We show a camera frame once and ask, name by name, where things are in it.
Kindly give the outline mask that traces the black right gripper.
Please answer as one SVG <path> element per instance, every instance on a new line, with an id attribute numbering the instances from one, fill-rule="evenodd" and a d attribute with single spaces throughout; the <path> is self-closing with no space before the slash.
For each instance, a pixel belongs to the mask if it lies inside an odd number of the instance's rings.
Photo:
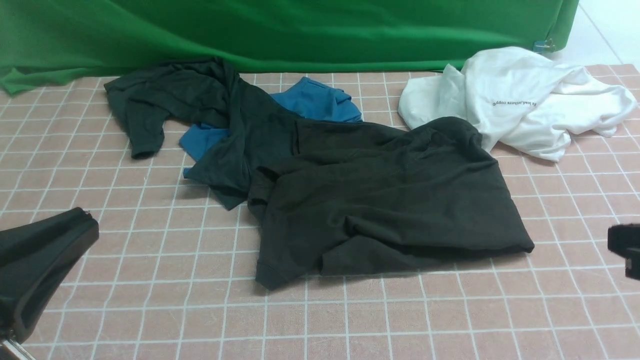
<path id="1" fill-rule="evenodd" d="M 617 224 L 607 230 L 607 248 L 625 259 L 625 276 L 640 280 L 640 224 Z"/>

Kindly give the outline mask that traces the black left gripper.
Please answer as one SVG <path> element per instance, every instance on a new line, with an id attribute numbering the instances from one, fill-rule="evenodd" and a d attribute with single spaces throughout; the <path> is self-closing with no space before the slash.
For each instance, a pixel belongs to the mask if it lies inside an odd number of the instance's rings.
<path id="1" fill-rule="evenodd" d="M 0 233 L 1 337 L 23 343 L 78 260 L 99 239 L 99 223 L 76 207 Z"/>

